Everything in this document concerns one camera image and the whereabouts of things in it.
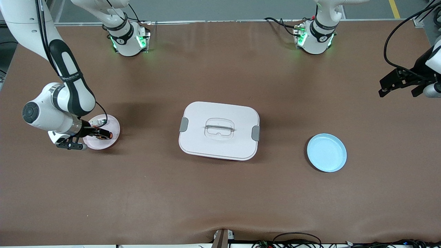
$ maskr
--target brown tabletop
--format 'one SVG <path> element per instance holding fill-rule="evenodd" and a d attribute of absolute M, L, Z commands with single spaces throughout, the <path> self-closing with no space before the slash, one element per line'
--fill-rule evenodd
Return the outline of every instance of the brown tabletop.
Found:
<path fill-rule="evenodd" d="M 218 228 L 237 239 L 291 231 L 328 243 L 441 239 L 441 101 L 410 89 L 377 93 L 392 70 L 383 44 L 397 24 L 343 22 L 318 56 L 268 23 L 157 26 L 150 52 L 135 57 L 115 54 L 99 26 L 60 27 L 121 123 L 105 151 L 56 148 L 22 120 L 25 103 L 60 80 L 20 46 L 0 92 L 0 244 L 196 243 Z M 411 67 L 428 48 L 409 23 L 391 40 L 390 59 Z M 257 154 L 231 162 L 181 151 L 180 120 L 194 101 L 254 108 Z M 305 157 L 308 139 L 323 132 L 348 151 L 336 173 Z"/>

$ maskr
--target white lid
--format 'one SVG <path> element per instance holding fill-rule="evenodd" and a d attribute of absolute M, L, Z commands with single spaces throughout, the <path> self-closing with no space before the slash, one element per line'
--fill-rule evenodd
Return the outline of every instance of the white lid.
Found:
<path fill-rule="evenodd" d="M 185 109 L 179 146 L 188 154 L 248 160 L 256 154 L 259 132 L 254 109 L 197 101 Z"/>

